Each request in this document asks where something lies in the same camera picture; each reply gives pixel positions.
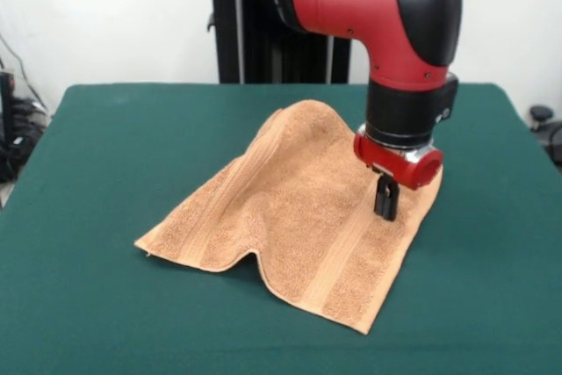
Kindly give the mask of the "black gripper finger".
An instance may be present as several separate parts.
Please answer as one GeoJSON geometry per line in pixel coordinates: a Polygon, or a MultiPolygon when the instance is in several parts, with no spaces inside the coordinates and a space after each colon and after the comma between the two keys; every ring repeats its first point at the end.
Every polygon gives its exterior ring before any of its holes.
{"type": "Polygon", "coordinates": [[[378,216],[389,215],[390,193],[387,191],[388,184],[389,176],[386,174],[381,174],[378,178],[374,200],[374,213],[378,216]]]}
{"type": "Polygon", "coordinates": [[[383,194],[383,218],[388,221],[395,221],[400,199],[400,186],[392,177],[385,178],[383,194]]]}

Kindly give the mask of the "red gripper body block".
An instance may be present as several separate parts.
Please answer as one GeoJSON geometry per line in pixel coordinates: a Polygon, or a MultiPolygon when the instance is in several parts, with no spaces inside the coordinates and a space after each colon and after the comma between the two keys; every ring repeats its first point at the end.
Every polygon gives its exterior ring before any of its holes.
{"type": "Polygon", "coordinates": [[[367,136],[366,124],[357,129],[353,147],[356,157],[367,167],[387,174],[412,191],[430,184],[443,165],[443,152],[432,143],[407,150],[387,148],[367,136]]]}

